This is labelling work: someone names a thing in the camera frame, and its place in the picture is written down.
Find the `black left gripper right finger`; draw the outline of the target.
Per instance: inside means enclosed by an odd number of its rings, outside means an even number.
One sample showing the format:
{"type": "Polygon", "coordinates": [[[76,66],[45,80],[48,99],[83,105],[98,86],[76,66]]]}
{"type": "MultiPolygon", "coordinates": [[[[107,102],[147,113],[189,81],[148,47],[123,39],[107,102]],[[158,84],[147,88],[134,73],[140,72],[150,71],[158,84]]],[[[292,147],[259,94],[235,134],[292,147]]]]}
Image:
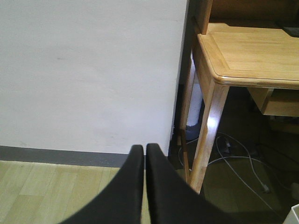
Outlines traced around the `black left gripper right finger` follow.
{"type": "Polygon", "coordinates": [[[146,189],[153,224],[234,224],[178,175],[157,143],[146,146],[146,189]]]}

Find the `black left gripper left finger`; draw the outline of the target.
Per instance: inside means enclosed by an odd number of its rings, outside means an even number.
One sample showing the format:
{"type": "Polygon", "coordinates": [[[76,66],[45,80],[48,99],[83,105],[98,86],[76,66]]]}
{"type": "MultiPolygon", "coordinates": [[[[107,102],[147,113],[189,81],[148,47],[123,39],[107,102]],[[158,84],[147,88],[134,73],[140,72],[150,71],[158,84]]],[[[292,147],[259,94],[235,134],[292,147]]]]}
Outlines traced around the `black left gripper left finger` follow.
{"type": "Polygon", "coordinates": [[[143,181],[143,147],[133,145],[126,161],[111,182],[87,205],[61,223],[141,223],[143,181]]]}

